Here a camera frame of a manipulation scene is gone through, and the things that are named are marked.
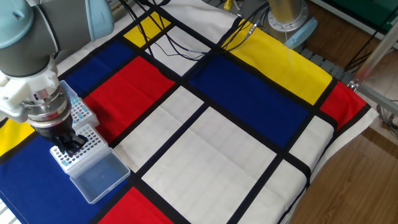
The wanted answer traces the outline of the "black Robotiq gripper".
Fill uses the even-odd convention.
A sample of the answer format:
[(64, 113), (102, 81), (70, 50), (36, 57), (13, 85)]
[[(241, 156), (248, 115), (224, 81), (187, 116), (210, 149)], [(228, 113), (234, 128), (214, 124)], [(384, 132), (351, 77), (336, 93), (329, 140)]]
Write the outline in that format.
[(83, 135), (74, 135), (72, 124), (72, 117), (68, 116), (55, 126), (47, 128), (34, 127), (34, 129), (46, 140), (56, 145), (62, 154), (73, 157), (88, 142), (88, 139)]

